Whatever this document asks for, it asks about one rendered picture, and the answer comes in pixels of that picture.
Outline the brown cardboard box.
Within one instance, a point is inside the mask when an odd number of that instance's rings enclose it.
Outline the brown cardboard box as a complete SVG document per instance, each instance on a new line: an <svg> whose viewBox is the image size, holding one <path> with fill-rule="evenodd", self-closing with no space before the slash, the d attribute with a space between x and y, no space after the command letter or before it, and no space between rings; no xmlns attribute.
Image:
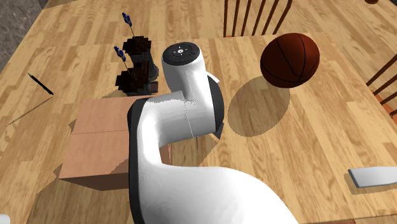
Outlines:
<svg viewBox="0 0 397 224"><path fill-rule="evenodd" d="M127 113L139 98L81 103L59 179L100 191L129 187Z"/></svg>

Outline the black pen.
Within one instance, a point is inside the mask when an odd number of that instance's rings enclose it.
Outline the black pen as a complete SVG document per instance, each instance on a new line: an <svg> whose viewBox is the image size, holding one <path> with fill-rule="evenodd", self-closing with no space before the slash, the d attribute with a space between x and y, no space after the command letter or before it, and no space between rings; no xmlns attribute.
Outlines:
<svg viewBox="0 0 397 224"><path fill-rule="evenodd" d="M48 88L46 87L43 83L41 83L35 76L33 76L30 73L27 73L29 75L29 77L31 77L39 86L41 86L45 91L47 91L50 95L54 95L54 93Z"/></svg>

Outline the dark pot with blue flowers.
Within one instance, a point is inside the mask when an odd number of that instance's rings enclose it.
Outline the dark pot with blue flowers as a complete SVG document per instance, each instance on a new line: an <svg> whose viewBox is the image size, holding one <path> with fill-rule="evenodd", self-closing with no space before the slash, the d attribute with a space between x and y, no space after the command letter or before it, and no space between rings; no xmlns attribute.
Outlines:
<svg viewBox="0 0 397 224"><path fill-rule="evenodd" d="M118 90L130 95L150 94L149 62L137 62L132 68L122 71L116 77Z"/></svg>
<svg viewBox="0 0 397 224"><path fill-rule="evenodd" d="M132 32L132 38L128 39L123 44L123 49L131 55L139 55L141 53L147 52L151 48L151 41L144 36L135 36L132 30L132 21L130 16L126 13L122 13L122 16L125 23L129 25Z"/></svg>

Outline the light wooden table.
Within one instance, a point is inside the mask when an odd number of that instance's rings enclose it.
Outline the light wooden table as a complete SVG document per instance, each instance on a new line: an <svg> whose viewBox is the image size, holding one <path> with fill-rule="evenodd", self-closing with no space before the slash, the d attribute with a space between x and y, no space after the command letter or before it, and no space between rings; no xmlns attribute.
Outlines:
<svg viewBox="0 0 397 224"><path fill-rule="evenodd" d="M397 224L397 185L356 188L348 170L397 166L397 126L336 44L312 34L315 76L289 91L267 85L270 36L200 39L225 99L221 139L172 145L175 165L220 165L268 184L300 223ZM58 178L81 103L115 89L113 44L26 45L0 74L0 213L11 224L132 224L128 192ZM27 73L48 87L50 95Z"/></svg>

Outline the brown basketball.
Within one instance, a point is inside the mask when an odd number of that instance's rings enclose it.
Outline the brown basketball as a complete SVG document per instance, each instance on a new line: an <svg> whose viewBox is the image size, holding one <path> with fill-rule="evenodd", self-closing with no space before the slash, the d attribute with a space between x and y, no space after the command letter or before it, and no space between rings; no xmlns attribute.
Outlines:
<svg viewBox="0 0 397 224"><path fill-rule="evenodd" d="M276 37L265 47L260 69L271 85L294 88L313 77L319 62L319 48L313 39L300 33L287 33Z"/></svg>

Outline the grey flat slab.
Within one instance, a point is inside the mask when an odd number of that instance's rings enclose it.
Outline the grey flat slab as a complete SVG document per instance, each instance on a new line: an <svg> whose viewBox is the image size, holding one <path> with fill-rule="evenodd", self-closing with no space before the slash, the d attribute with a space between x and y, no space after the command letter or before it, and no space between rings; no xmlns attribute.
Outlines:
<svg viewBox="0 0 397 224"><path fill-rule="evenodd" d="M357 188L397 183L397 167L363 167L349 169L348 173Z"/></svg>

